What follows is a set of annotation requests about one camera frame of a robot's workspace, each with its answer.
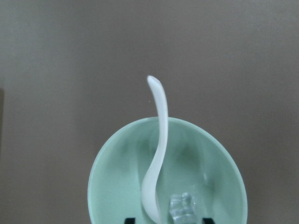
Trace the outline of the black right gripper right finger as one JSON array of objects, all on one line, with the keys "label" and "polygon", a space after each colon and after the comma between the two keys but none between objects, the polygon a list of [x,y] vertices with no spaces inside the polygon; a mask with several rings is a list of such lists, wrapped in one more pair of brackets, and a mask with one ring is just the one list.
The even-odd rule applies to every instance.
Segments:
[{"label": "black right gripper right finger", "polygon": [[212,218],[204,217],[204,218],[202,218],[202,223],[203,224],[214,224],[214,220]]}]

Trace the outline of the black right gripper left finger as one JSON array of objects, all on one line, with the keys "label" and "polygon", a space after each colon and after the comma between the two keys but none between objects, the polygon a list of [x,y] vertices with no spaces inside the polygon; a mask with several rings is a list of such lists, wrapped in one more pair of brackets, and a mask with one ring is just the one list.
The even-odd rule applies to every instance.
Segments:
[{"label": "black right gripper left finger", "polygon": [[126,218],[124,224],[135,224],[135,218],[134,217]]}]

